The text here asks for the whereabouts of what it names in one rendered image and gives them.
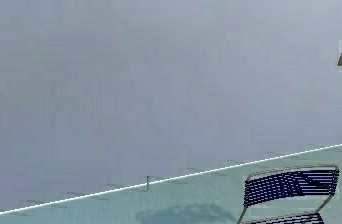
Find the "blue corded metal chair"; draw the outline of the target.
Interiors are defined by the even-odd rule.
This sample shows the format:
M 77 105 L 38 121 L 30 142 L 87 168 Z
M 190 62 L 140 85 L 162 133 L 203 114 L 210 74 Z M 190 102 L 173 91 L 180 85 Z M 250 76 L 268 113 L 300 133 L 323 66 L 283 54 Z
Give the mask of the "blue corded metal chair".
M 244 181 L 243 210 L 236 224 L 325 224 L 320 211 L 335 196 L 340 169 L 336 164 L 277 168 L 251 173 Z M 278 199 L 326 196 L 312 211 L 245 221 L 247 210 Z

